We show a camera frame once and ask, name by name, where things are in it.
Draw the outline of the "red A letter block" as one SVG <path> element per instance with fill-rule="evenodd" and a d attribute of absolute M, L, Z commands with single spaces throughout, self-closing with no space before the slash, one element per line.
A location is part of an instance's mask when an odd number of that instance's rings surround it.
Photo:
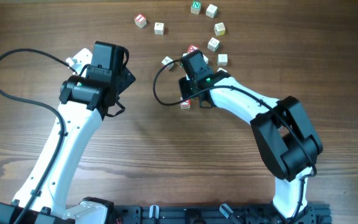
<path fill-rule="evenodd" d="M 193 52 L 195 50 L 198 50 L 198 49 L 199 49 L 199 47 L 197 45 L 190 45 L 188 50 L 187 50 L 187 52 L 191 53 L 191 52 Z"/>

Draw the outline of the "red Y letter block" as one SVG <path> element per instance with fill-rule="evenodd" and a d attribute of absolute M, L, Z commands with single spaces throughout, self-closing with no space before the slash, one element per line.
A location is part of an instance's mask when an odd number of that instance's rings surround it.
<path fill-rule="evenodd" d="M 190 109 L 191 108 L 191 100 L 186 100 L 186 101 L 180 103 L 180 108 L 182 110 Z"/>

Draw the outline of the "red O letter block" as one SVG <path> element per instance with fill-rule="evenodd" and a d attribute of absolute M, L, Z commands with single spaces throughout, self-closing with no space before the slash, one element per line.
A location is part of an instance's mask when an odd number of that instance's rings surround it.
<path fill-rule="evenodd" d="M 166 65 L 165 69 L 170 70 L 175 65 L 175 63 L 173 62 L 173 59 L 171 59 L 169 56 L 166 56 L 162 60 L 162 65 Z"/>

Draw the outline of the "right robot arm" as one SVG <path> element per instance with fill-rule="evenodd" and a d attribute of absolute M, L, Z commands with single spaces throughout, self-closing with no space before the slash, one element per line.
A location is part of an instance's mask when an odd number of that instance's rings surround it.
<path fill-rule="evenodd" d="M 197 97 L 248 123 L 259 154 L 275 177 L 275 211 L 285 222 L 303 218 L 307 181 L 316 175 L 323 144 L 302 104 L 292 96 L 279 100 L 261 95 L 223 70 L 212 71 L 199 50 L 185 54 L 180 63 L 186 73 L 179 81 L 182 97 Z"/>

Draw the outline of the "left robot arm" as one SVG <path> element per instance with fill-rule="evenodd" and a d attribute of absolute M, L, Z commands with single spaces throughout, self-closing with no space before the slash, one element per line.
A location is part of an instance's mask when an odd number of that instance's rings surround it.
<path fill-rule="evenodd" d="M 50 136 L 30 176 L 11 203 L 0 202 L 0 223 L 115 223 L 113 202 L 86 197 L 66 208 L 67 195 L 86 145 L 101 122 L 118 106 L 119 95 L 135 82 L 128 70 L 129 51 L 122 46 L 95 42 L 92 53 L 69 58 L 64 64 L 73 75 L 60 87 L 60 104 L 52 108 L 39 101 L 0 94 L 15 101 L 41 106 L 55 114 Z"/>

